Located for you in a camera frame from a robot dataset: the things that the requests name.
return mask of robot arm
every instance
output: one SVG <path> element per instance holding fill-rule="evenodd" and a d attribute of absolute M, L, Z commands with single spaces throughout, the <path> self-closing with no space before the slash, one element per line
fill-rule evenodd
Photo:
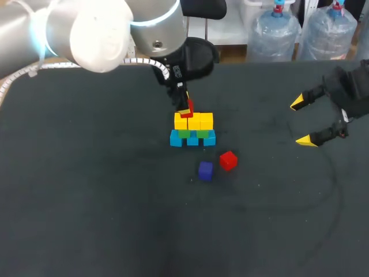
<path fill-rule="evenodd" d="M 0 9 L 0 79 L 59 56 L 94 72 L 115 69 L 129 35 L 143 54 L 163 57 L 186 40 L 179 0 L 13 0 Z"/>

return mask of table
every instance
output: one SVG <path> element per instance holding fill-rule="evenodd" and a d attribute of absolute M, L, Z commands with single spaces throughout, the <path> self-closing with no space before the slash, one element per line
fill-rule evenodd
<path fill-rule="evenodd" d="M 189 85 L 216 148 L 170 148 L 150 68 L 24 76 L 0 111 L 0 276 L 368 276 L 369 117 L 321 148 L 329 101 L 289 105 L 336 65 L 218 65 Z M 239 166 L 197 180 L 202 160 Z"/>

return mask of black chair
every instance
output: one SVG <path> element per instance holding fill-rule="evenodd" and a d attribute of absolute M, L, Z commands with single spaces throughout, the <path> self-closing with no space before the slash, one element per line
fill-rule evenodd
<path fill-rule="evenodd" d="M 180 0 L 183 15 L 208 19 L 222 19 L 227 14 L 225 0 Z"/>

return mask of toy block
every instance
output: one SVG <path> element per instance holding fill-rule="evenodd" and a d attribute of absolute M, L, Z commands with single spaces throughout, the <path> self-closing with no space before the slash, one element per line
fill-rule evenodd
<path fill-rule="evenodd" d="M 189 118 L 189 130 L 200 130 L 200 113 L 194 113 L 192 118 Z"/>
<path fill-rule="evenodd" d="M 187 118 L 181 118 L 180 113 L 174 114 L 174 129 L 187 130 Z"/>
<path fill-rule="evenodd" d="M 180 114 L 181 118 L 192 118 L 194 116 L 194 102 L 189 99 L 190 112 L 188 114 Z"/>
<path fill-rule="evenodd" d="M 209 137 L 208 130 L 197 130 L 197 138 L 198 139 L 207 139 Z"/>
<path fill-rule="evenodd" d="M 187 139 L 187 146 L 198 146 L 196 131 L 191 131 L 191 136 Z"/>
<path fill-rule="evenodd" d="M 204 139 L 204 146 L 215 146 L 216 145 L 216 136 L 215 131 L 208 131 L 209 137 Z"/>
<path fill-rule="evenodd" d="M 178 130 L 178 136 L 180 139 L 189 139 L 191 136 L 190 130 Z"/>
<path fill-rule="evenodd" d="M 170 144 L 173 147 L 182 147 L 182 139 L 179 138 L 178 130 L 172 130 Z"/>
<path fill-rule="evenodd" d="M 219 164 L 225 171 L 230 171 L 235 168 L 238 163 L 238 158 L 231 151 L 220 156 Z"/>
<path fill-rule="evenodd" d="M 201 162 L 198 169 L 198 178 L 203 181 L 211 181 L 213 177 L 213 163 Z"/>
<path fill-rule="evenodd" d="M 213 130 L 213 113 L 202 113 L 200 121 L 200 130 Z"/>

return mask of cable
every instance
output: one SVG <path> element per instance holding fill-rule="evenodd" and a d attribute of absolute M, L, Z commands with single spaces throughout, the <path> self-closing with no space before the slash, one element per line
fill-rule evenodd
<path fill-rule="evenodd" d="M 160 63 L 158 61 L 155 61 L 153 59 L 128 58 L 128 59 L 124 59 L 122 64 L 123 65 L 127 65 L 127 64 L 152 65 L 152 66 L 155 66 L 156 68 L 159 68 L 161 70 L 165 80 L 168 80 L 169 76 L 170 76 L 169 70 L 162 63 Z M 3 103 L 5 93 L 6 93 L 7 89 L 10 88 L 12 83 L 16 79 L 21 77 L 22 75 L 27 74 L 29 72 L 32 72 L 37 68 L 38 68 L 37 65 L 27 66 L 25 68 L 22 68 L 21 70 L 18 70 L 17 72 L 15 72 L 14 74 L 10 75 L 8 78 L 5 79 L 4 83 L 0 87 L 0 107 Z M 40 69 L 57 69 L 57 68 L 80 68 L 80 66 L 76 65 L 75 63 L 72 63 L 72 62 L 58 62 L 58 63 L 47 63 L 47 64 L 44 64 L 40 67 Z"/>

